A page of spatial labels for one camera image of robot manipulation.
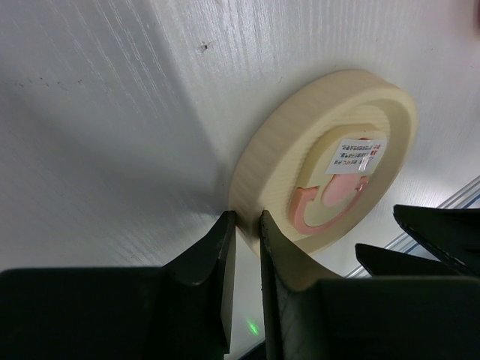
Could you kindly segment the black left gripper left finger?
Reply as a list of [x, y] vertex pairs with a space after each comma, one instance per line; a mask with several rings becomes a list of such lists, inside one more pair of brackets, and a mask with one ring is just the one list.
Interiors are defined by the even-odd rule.
[[3, 359], [222, 359], [230, 351], [236, 215], [163, 266], [1, 273]]

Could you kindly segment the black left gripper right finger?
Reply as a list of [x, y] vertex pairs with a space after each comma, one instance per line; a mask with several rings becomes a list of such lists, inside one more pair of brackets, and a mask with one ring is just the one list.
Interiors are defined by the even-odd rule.
[[280, 277], [261, 231], [268, 359], [477, 359], [479, 276], [334, 273], [296, 291]]

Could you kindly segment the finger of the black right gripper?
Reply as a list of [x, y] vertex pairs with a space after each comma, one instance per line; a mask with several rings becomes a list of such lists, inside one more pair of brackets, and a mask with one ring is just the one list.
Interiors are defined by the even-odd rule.
[[425, 243], [435, 260], [368, 244], [357, 244], [357, 260], [372, 276], [479, 276], [479, 246]]
[[479, 246], [479, 210], [395, 205], [394, 219], [423, 248], [424, 244]]

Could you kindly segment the cream lid with pink handle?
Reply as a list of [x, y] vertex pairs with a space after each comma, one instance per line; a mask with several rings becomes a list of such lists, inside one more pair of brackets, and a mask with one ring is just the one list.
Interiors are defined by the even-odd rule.
[[320, 77], [285, 100], [241, 155], [229, 207], [255, 253], [266, 241], [280, 279], [302, 291], [335, 273], [313, 255], [355, 227], [400, 172], [417, 127], [413, 98], [366, 70]]

